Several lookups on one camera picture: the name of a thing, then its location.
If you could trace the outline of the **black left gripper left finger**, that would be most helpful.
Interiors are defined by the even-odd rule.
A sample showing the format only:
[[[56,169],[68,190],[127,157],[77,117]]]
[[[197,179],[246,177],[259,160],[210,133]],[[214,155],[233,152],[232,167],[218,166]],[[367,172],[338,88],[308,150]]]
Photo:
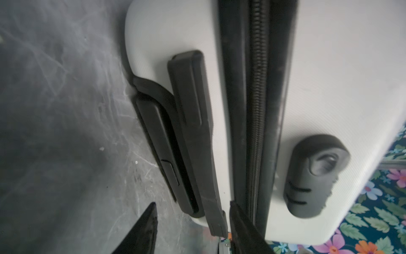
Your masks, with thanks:
[[[152,202],[113,254],[153,254],[158,232],[156,203]]]

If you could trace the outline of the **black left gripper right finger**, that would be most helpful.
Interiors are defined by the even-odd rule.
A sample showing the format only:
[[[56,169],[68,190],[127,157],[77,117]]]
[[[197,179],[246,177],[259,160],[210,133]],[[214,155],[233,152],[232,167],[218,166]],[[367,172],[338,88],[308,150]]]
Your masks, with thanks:
[[[244,211],[230,202],[231,250],[233,254],[274,254]]]

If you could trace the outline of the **white hard-shell suitcase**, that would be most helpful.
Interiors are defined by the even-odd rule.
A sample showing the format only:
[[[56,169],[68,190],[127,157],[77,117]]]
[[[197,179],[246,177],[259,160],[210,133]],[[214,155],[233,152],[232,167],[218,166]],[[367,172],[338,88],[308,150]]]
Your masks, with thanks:
[[[319,245],[406,119],[405,1],[133,1],[136,103],[183,212]]]

